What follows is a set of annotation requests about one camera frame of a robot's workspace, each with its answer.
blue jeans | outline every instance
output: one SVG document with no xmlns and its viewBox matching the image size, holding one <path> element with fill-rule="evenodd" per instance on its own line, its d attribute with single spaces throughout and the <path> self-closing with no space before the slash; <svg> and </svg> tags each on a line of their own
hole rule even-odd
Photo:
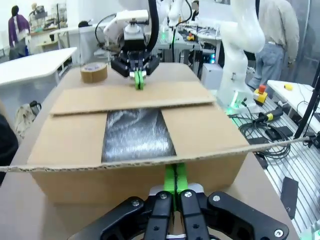
<svg viewBox="0 0 320 240">
<path fill-rule="evenodd" d="M 265 85 L 268 97 L 272 98 L 274 91 L 267 85 L 267 81 L 280 80 L 284 57 L 282 46 L 266 43 L 262 51 L 255 54 L 255 74 L 248 84 L 255 89 L 261 84 Z"/>
</svg>

black hair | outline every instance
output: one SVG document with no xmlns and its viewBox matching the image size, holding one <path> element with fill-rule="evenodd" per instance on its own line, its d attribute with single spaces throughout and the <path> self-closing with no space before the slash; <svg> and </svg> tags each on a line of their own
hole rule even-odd
<svg viewBox="0 0 320 240">
<path fill-rule="evenodd" d="M 11 9 L 12 17 L 15 17 L 18 15 L 19 7 L 17 5 L 13 6 Z"/>
</svg>

cardboard box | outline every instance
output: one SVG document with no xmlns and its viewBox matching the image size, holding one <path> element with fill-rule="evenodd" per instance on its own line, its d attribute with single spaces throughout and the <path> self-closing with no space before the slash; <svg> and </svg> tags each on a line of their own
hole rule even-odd
<svg viewBox="0 0 320 240">
<path fill-rule="evenodd" d="M 27 165 L 61 168 L 63 172 L 32 172 L 54 203 L 116 206 L 131 196 L 146 199 L 164 183 L 164 163 L 186 163 L 187 179 L 210 194 L 231 185 L 246 153 L 228 150 L 248 146 L 235 124 L 215 104 L 200 82 L 155 82 L 137 91 L 131 85 L 65 90 L 51 109 Z M 160 108 L 176 156 L 143 161 L 120 161 L 112 169 L 101 165 L 108 111 Z M 214 159 L 198 156 L 224 151 Z"/>
</svg>

gray shirt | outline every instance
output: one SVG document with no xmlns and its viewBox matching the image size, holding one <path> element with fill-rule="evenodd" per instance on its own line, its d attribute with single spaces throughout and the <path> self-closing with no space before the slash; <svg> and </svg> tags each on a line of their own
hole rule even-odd
<svg viewBox="0 0 320 240">
<path fill-rule="evenodd" d="M 295 10 L 286 0 L 260 0 L 259 23 L 266 42 L 281 45 L 294 62 L 299 48 L 299 25 Z"/>
</svg>

screw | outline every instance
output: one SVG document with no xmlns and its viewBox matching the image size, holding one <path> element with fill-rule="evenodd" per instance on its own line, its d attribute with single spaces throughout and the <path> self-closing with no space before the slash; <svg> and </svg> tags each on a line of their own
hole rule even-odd
<svg viewBox="0 0 320 240">
<path fill-rule="evenodd" d="M 215 196 L 213 197 L 213 201 L 215 201 L 215 202 L 220 201 L 220 197 L 219 197 L 218 195 L 215 195 Z"/>
<path fill-rule="evenodd" d="M 189 192 L 189 191 L 186 191 L 186 192 L 184 193 L 184 196 L 185 196 L 186 198 L 190 198 L 190 197 L 192 196 L 192 193 Z"/>
<path fill-rule="evenodd" d="M 166 199 L 167 198 L 167 194 L 165 194 L 165 193 L 160 194 L 160 198 L 161 199 Z"/>
<path fill-rule="evenodd" d="M 281 229 L 277 229 L 277 230 L 274 231 L 274 235 L 277 238 L 281 238 L 284 235 L 284 231 L 282 231 Z"/>
<path fill-rule="evenodd" d="M 134 207 L 139 206 L 139 204 L 140 204 L 140 203 L 139 203 L 138 201 L 133 201 L 133 202 L 132 202 L 132 206 L 134 206 Z"/>
</svg>

